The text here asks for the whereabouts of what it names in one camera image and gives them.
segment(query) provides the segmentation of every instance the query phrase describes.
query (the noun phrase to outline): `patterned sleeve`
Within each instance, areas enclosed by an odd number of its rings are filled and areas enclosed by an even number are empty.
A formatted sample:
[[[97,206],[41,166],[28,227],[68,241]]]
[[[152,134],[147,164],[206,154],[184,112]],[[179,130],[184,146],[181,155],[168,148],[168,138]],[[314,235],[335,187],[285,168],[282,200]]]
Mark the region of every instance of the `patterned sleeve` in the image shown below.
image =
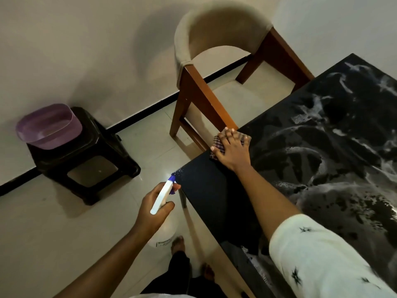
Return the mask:
[[[397,297],[352,246],[307,215],[285,220],[269,251],[298,298]]]

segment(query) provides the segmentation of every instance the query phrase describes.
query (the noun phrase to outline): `black pants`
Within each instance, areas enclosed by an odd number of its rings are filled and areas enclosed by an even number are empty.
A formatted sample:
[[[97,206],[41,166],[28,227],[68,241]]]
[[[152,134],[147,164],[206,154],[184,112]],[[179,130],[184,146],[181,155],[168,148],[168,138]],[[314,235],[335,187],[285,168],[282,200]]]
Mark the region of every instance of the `black pants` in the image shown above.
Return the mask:
[[[190,259],[185,252],[176,252],[170,261],[168,271],[153,280],[141,294],[188,294],[196,298],[227,298],[221,287],[203,276],[190,278]]]

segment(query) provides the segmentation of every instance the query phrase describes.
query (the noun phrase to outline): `black baseboard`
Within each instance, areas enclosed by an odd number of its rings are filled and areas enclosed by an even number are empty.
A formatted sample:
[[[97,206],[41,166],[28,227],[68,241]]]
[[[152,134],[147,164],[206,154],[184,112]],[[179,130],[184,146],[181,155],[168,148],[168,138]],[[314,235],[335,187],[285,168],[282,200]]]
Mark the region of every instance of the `black baseboard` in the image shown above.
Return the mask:
[[[251,55],[247,55],[234,63],[231,63],[230,65],[227,65],[225,68],[222,68],[221,70],[218,70],[214,72],[213,74],[207,76],[204,78],[206,83],[209,83],[218,77],[226,74],[227,72],[230,72],[231,70],[237,68],[238,66],[246,63],[249,59],[251,58]],[[135,115],[128,117],[127,119],[113,125],[112,127],[108,128],[108,130],[111,133],[118,133],[119,131],[129,127],[130,125],[134,124],[135,122],[149,116],[150,114],[153,114],[154,112],[162,109],[163,107],[173,103],[178,99],[178,94],[179,92],[176,92],[175,94],[172,94],[171,96],[168,96],[167,98],[160,100],[159,102],[155,103],[154,105],[151,105],[150,107],[140,111],[139,113],[136,113]],[[32,180],[33,178],[39,176],[41,173],[37,170],[37,168],[32,168],[31,170],[28,170],[22,175],[17,176],[15,179],[0,185],[0,196],[5,195],[6,193],[9,193],[11,190],[16,189],[17,187],[23,185],[24,183]]]

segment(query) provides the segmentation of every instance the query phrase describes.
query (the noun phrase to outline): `checkered cloth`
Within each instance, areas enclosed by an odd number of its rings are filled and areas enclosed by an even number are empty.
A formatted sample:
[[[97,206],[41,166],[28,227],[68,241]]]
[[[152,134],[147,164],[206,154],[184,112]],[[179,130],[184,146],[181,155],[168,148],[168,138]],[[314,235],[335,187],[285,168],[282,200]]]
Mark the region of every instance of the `checkered cloth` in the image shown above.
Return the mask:
[[[221,133],[222,133],[223,136],[226,136],[226,135],[225,135],[225,130],[223,130]],[[240,141],[241,141],[241,145],[244,146],[244,137],[245,137],[245,136],[248,137],[248,143],[251,141],[251,136],[245,135],[245,134],[240,133],[240,132],[237,132],[237,133],[238,133],[238,135],[239,135],[239,139],[240,139]],[[215,136],[215,137],[214,137],[214,142],[213,142],[212,145],[215,146],[216,148],[218,148],[218,149],[221,151],[221,153],[222,153],[223,155],[225,154],[225,147],[223,146],[223,144],[222,144],[222,142],[221,142],[221,139],[219,139],[218,136]],[[210,159],[214,159],[214,160],[219,161],[218,158],[217,158],[217,156],[215,156],[215,154],[214,154],[213,152],[210,152]]]

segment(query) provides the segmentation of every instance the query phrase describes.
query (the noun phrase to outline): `hand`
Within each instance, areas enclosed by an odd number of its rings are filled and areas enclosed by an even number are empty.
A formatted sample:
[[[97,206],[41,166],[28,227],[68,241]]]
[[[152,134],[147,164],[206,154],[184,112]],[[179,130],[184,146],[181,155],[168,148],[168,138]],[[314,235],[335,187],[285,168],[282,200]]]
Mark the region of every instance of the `hand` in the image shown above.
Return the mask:
[[[212,152],[218,157],[219,161],[223,165],[234,172],[242,166],[250,166],[251,160],[249,158],[248,137],[245,136],[244,146],[242,146],[238,133],[234,129],[231,129],[230,131],[226,127],[225,130],[226,136],[223,136],[222,133],[218,134],[219,139],[221,139],[221,142],[225,147],[225,155],[223,155],[215,146],[211,146]]]
[[[139,208],[138,217],[132,227],[132,231],[139,233],[139,235],[141,235],[146,241],[151,239],[175,207],[174,202],[167,202],[155,215],[150,213],[150,210],[152,209],[153,204],[164,184],[165,182],[159,183],[151,192],[145,195],[142,200],[141,207]],[[172,186],[174,191],[180,188],[181,185],[176,183]]]

